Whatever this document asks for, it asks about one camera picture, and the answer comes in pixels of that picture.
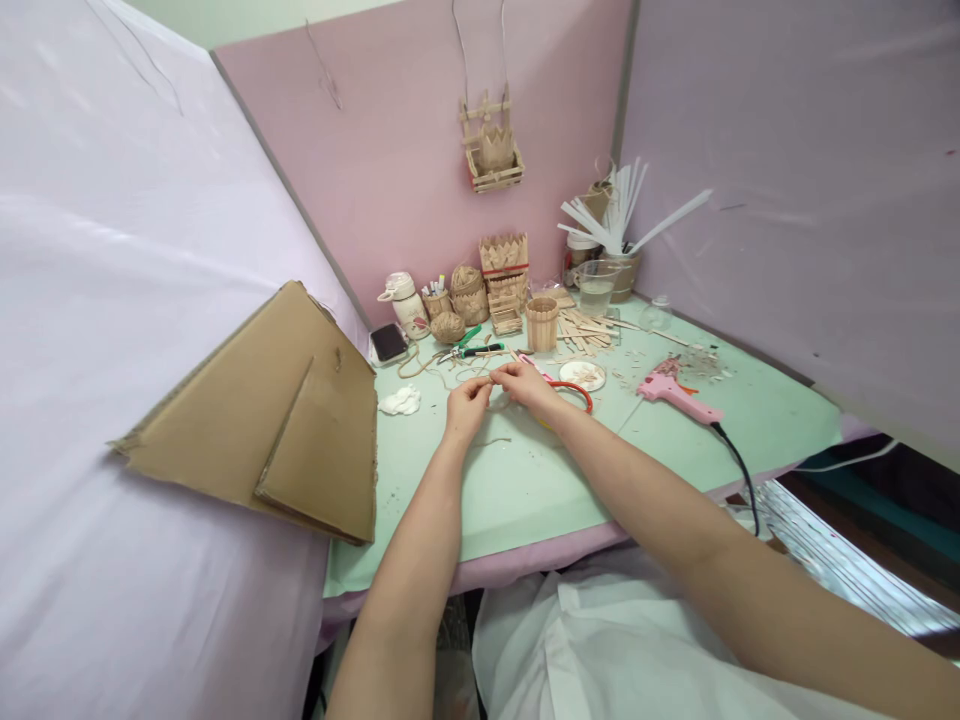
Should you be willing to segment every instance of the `desk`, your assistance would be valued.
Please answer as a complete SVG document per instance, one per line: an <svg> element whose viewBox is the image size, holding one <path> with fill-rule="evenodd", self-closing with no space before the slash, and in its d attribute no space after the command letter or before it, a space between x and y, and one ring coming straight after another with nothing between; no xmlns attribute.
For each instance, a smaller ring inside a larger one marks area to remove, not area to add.
<svg viewBox="0 0 960 720"><path fill-rule="evenodd" d="M637 323L645 303L633 298L617 307L622 320ZM492 332L489 328L488 321L472 344L479 344ZM721 375L723 380L711 380L681 373L680 381L700 390L698 398L726 413L724 428L753 476L800 462L842 440L840 411L817 393L678 318L668 332L691 345L716 346L718 362L731 377ZM514 349L526 346L525 333L502 340ZM420 342L419 359L425 361L444 347L427 338ZM666 338L621 328L620 345L610 352L597 353L596 362L607 371L607 382L593 393L594 417L616 432L636 408L637 384L668 355L685 350ZM560 366L546 364L553 357L552 353L540 353L535 360L556 377ZM491 358L489 368L510 361L509 355L496 356ZM475 361L478 367L482 364ZM413 361L403 372L410 374L417 367L417 361ZM623 376L626 389L614 372ZM424 372L410 380L398 377L396 367L377 373L380 397L413 384L422 394L421 406L410 416L381 413L378 417L376 542L366 547L331 543L325 597L356 593L370 586L443 433L447 397L443 383L453 387L458 374L461 381L476 374L448 364L439 366L439 373ZM495 389L494 406L500 395ZM719 496L717 499L736 491L742 483L739 468L713 432L665 402L644 402L620 434L699 490ZM503 437L511 441L480 447ZM513 570L562 566L625 537L610 522L609 514L590 492L557 437L523 407L513 403L489 413L474 446L464 466L463 542L455 590L467 589L465 585L505 584L517 576ZM558 544L557 539L567 542ZM522 556L519 564L517 549ZM510 552L514 557L507 558ZM326 604L327 617L331 605Z"/></svg>

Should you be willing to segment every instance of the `smartphone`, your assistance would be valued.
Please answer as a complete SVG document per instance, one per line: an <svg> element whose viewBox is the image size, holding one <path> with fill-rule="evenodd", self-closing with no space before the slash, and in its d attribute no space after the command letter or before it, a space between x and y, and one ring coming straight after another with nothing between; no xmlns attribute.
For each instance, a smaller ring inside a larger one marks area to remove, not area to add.
<svg viewBox="0 0 960 720"><path fill-rule="evenodd" d="M370 333L370 339L373 340L373 349L377 353L377 359L382 363L389 362L407 352L407 341L404 340L403 333L395 324L377 328Z"/></svg>

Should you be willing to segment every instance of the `mint green tabletop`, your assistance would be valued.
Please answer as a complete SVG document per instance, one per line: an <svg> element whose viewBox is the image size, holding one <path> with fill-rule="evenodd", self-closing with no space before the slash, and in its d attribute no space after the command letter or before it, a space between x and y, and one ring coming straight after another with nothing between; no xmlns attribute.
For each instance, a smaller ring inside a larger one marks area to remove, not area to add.
<svg viewBox="0 0 960 720"><path fill-rule="evenodd" d="M638 298L623 305L620 319L639 324L646 304ZM493 332L489 321L469 343L478 346ZM710 333L679 318L666 332L691 347L644 331L620 328L619 346L587 358L607 374L606 384L591 393L594 417L621 437L671 468L701 491L722 487L742 475L726 446L712 430L691 420L664 401L642 402L635 394L646 374L669 355L715 354L718 368L697 366L680 373L683 385L696 388L707 405L723 410L723 427L743 455L752 475L798 462L841 440L840 411L814 391ZM527 347L526 332L501 341L514 350ZM428 337L420 355L403 368L411 374L435 352L449 349ZM700 345L703 351L692 346ZM533 356L542 370L559 379L560 365L547 361L578 352L563 346L559 354ZM475 360L478 370L485 361ZM512 362L509 355L490 358L487 371ZM378 370L382 399L406 385L421 393L413 415L377 417L376 541L365 547L331 543L325 597L365 590L373 581L387 544L443 434L448 387L477 375L465 365L436 365L438 373L398 377L396 366ZM492 407L503 404L499 388ZM579 402L575 396L571 402ZM509 438L483 445L495 438ZM463 542L460 561L484 557L541 540L599 525L609 514L591 493L571 456L556 435L523 407L507 404L488 412L474 448L467 455L463 477Z"/></svg>

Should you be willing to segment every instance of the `black cable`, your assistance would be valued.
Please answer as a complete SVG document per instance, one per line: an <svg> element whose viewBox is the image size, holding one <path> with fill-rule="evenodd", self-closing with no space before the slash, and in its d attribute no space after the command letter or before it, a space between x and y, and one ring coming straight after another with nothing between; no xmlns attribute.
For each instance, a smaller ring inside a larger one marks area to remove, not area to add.
<svg viewBox="0 0 960 720"><path fill-rule="evenodd" d="M750 490L750 509L753 511L753 534L755 537L760 537L760 518L757 516L757 496L753 492L753 481L750 479L750 473L747 472L747 465L743 462L743 458L740 457L740 453L737 451L733 441L730 440L724 429L720 427L720 423L710 423L710 427L716 430L720 439L727 444L730 452L732 452L733 456L737 459L737 465L739 465L743 471L743 479L747 481L747 489Z"/></svg>

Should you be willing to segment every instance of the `forearm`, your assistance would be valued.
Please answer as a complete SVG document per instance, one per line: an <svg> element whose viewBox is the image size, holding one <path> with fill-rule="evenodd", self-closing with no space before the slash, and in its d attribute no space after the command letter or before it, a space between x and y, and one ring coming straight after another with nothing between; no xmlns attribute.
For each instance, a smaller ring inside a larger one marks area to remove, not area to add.
<svg viewBox="0 0 960 720"><path fill-rule="evenodd" d="M337 674L331 718L430 716L437 630L460 554L468 441L441 441L400 519Z"/></svg>
<svg viewBox="0 0 960 720"><path fill-rule="evenodd" d="M572 405L547 422L617 521L745 667L896 717L960 715L950 663L821 588Z"/></svg>
<svg viewBox="0 0 960 720"><path fill-rule="evenodd" d="M360 614L384 640L436 639L460 555L467 442L444 437L390 540Z"/></svg>
<svg viewBox="0 0 960 720"><path fill-rule="evenodd" d="M752 538L709 498L570 403L547 422L618 523L678 579Z"/></svg>

